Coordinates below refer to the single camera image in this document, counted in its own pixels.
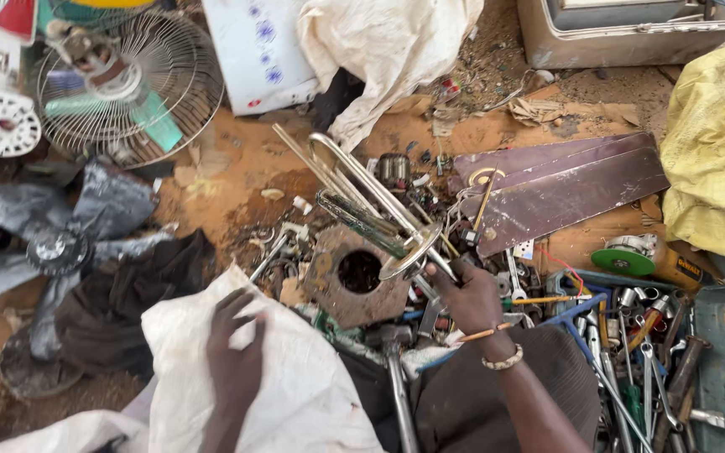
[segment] bracelet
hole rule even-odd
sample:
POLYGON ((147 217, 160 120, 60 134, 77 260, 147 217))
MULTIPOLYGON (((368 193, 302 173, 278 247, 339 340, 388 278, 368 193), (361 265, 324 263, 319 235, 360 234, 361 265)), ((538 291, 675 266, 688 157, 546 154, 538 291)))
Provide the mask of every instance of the bracelet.
POLYGON ((498 372, 499 370, 507 370, 510 367, 518 364, 519 361, 522 359, 522 355, 524 355, 524 353, 522 352, 522 346, 520 346, 519 344, 515 344, 515 345, 516 345, 516 354, 512 355, 511 357, 508 357, 508 359, 506 359, 502 362, 496 362, 496 363, 491 363, 486 359, 481 359, 482 365, 490 370, 494 370, 494 371, 498 372))

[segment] wire fan cage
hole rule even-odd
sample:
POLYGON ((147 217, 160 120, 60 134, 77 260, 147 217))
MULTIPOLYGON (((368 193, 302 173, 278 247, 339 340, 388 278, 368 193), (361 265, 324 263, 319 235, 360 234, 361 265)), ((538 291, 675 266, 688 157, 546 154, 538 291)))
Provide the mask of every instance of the wire fan cage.
POLYGON ((36 98, 44 135, 71 158, 110 156, 131 169, 189 143, 216 113, 222 73, 211 38, 178 15, 148 11, 106 32, 136 78, 98 93, 52 51, 39 63, 36 98))

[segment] hand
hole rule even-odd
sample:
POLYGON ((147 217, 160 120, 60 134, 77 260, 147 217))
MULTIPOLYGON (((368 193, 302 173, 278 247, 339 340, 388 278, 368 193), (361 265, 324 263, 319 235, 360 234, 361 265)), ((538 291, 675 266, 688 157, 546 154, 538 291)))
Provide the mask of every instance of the hand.
POLYGON ((254 295, 238 289, 220 301, 212 316, 211 334, 206 344, 209 371, 214 380, 215 403, 218 408, 247 411, 256 398, 262 383, 262 343, 265 315, 235 316, 254 295), (256 320, 256 337, 239 351, 228 346, 228 340, 238 328, 256 320))
MULTIPOLYGON (((496 329, 503 322, 503 304, 494 276, 463 260, 449 266, 460 277, 460 288, 435 264, 427 264, 426 270, 458 328, 466 335, 496 329)), ((516 345, 505 331, 475 341, 490 362, 501 362, 516 353, 516 345)))

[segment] pile of tools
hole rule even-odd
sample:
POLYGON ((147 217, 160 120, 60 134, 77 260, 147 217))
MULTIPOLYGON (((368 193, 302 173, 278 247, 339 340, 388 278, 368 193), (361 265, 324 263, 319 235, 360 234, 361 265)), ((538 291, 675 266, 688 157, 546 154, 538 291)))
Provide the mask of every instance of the pile of tools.
POLYGON ((627 453, 661 453, 666 444, 697 451, 690 421, 725 427, 725 418, 693 407, 700 356, 711 344, 695 336, 690 298, 680 289, 584 287, 597 295, 543 324, 564 324, 599 377, 599 442, 627 453))

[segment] left hand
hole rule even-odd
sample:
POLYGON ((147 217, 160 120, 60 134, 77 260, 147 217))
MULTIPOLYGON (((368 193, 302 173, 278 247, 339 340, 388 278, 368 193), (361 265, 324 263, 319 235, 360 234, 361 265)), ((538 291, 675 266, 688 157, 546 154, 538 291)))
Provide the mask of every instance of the left hand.
POLYGON ((206 357, 214 380, 218 408, 245 410, 256 398, 262 383, 262 343, 266 327, 264 313, 235 316, 254 300, 247 289, 238 289, 220 301, 214 309, 206 357), (228 340, 238 328, 256 320, 256 337, 245 348, 231 349, 228 340))

